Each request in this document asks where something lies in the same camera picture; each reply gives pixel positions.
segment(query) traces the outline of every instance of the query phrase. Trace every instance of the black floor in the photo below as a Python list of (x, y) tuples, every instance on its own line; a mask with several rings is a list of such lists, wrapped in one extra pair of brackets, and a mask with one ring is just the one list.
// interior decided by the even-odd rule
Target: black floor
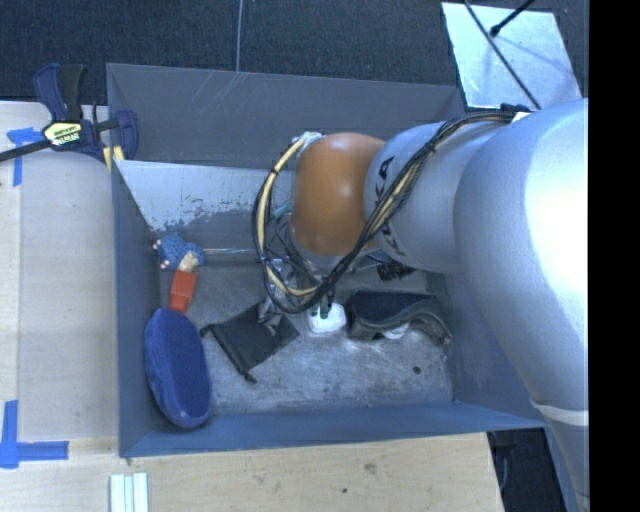
[[(588, 96), (589, 0), (530, 8), (554, 13)], [(459, 85), (437, 0), (14, 0), (0, 2), (0, 50), (5, 100), (35, 100), (33, 74), (52, 62), (88, 66), (80, 101), (100, 105), (108, 62)], [(544, 433), (489, 437), (500, 480), (508, 461), (506, 511), (563, 512)]]

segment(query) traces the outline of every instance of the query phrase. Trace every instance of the blue oval sponge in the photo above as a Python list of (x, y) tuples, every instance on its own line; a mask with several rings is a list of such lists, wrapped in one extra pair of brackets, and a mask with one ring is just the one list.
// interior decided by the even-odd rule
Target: blue oval sponge
[(200, 335), (182, 313), (159, 308), (144, 333), (153, 396), (175, 425), (194, 428), (211, 414), (211, 377)]

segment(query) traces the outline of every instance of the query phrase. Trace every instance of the bin floor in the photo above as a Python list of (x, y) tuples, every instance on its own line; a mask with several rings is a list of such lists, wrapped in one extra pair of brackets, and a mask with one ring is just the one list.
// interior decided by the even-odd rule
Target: bin floor
[[(162, 271), (160, 277), (166, 301), (173, 273)], [(424, 293), (427, 284), (423, 272), (383, 282), (375, 268), (368, 268), (343, 276), (336, 300), (358, 288)], [(201, 329), (228, 320), (265, 297), (258, 265), (206, 264), (198, 268), (188, 316)], [(251, 370), (257, 383), (247, 382), (215, 338), (206, 335), (215, 414), (452, 400), (443, 348), (423, 331), (410, 329), (398, 340), (363, 342), (349, 339), (344, 331), (316, 335), (307, 326), (305, 313), (288, 317), (300, 336)]]

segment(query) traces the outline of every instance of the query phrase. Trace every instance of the white object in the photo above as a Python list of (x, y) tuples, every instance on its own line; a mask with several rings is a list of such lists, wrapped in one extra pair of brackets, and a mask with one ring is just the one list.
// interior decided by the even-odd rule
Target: white object
[(109, 512), (148, 512), (147, 474), (111, 475)]
[(314, 334), (336, 332), (347, 324), (347, 316), (345, 315), (344, 308), (336, 303), (331, 305), (327, 318), (322, 318), (320, 313), (312, 315), (311, 310), (307, 310), (306, 315), (309, 328)]
[(394, 327), (393, 329), (388, 329), (386, 331), (382, 331), (382, 335), (388, 340), (399, 340), (404, 336), (404, 334), (409, 329), (409, 322), (406, 324), (399, 325), (398, 327)]

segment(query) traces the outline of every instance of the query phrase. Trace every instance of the orange object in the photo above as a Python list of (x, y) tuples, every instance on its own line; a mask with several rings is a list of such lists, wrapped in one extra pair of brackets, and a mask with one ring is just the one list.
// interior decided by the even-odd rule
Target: orange object
[(344, 256), (366, 223), (364, 182), (384, 141), (334, 133), (302, 153), (296, 169), (291, 232), (307, 251)]
[(169, 292), (169, 309), (179, 311), (182, 314), (187, 312), (197, 278), (198, 276), (192, 272), (176, 270)]

